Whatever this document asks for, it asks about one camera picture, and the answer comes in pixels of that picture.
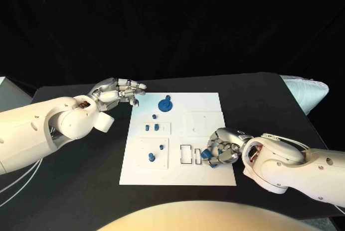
black tabletop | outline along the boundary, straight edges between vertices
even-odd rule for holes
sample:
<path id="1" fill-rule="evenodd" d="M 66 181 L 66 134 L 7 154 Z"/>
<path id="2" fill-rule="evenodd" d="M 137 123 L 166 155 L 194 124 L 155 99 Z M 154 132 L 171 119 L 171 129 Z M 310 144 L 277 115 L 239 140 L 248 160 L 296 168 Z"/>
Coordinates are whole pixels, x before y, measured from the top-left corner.
<path id="1" fill-rule="evenodd" d="M 311 148 L 324 144 L 277 74 L 257 73 L 141 81 L 147 92 L 218 92 L 226 127 L 252 136 L 271 133 Z M 33 103 L 86 94 L 92 85 L 43 87 Z M 249 204 L 297 219 L 337 216 L 330 204 L 310 199 L 293 188 L 281 195 L 265 191 L 233 164 L 236 186 L 118 185 L 131 106 L 121 103 L 108 115 L 115 121 L 108 133 L 92 129 L 41 162 L 28 185 L 0 208 L 1 224 L 10 230 L 93 230 L 128 213 L 168 202 L 216 200 Z M 0 176 L 8 184 L 27 170 Z M 5 200 L 21 186 L 2 194 Z"/>

white board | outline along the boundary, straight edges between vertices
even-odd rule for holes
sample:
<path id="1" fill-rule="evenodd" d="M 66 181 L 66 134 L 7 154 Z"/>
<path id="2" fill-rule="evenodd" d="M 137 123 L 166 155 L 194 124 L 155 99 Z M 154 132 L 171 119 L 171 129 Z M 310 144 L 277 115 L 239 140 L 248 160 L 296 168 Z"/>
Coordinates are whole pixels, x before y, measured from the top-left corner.
<path id="1" fill-rule="evenodd" d="M 171 98 L 171 110 L 164 113 L 158 110 L 158 101 L 166 95 Z M 210 168 L 205 163 L 197 164 L 194 151 L 205 150 L 209 136 L 225 127 L 218 93 L 145 93 L 137 99 L 140 106 L 131 112 L 119 185 L 233 186 L 232 165 Z M 164 130 L 154 131 L 155 123 Z M 158 154 L 158 143 L 164 138 L 167 149 L 161 155 L 166 156 L 150 162 L 148 153 Z M 180 145 L 190 145 L 190 154 L 186 155 L 192 157 L 192 164 L 180 163 Z"/>

robotic hand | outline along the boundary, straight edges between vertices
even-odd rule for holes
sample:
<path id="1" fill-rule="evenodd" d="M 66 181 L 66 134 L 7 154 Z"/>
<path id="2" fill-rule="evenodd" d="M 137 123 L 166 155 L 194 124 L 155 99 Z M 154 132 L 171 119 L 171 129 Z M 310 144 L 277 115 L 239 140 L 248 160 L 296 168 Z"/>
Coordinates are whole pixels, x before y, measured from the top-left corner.
<path id="1" fill-rule="evenodd" d="M 95 127 L 106 132 L 114 122 L 102 111 L 118 102 L 138 106 L 145 85 L 127 79 L 101 81 L 88 95 L 62 97 L 0 113 L 0 174 L 31 164 Z"/>
<path id="2" fill-rule="evenodd" d="M 205 157 L 213 142 L 219 156 Z M 271 134 L 254 138 L 241 131 L 219 128 L 202 154 L 212 167 L 218 163 L 233 163 L 241 154 L 244 175 L 265 190 L 283 194 L 293 187 L 311 199 L 345 207 L 345 152 L 310 149 L 300 142 Z"/>

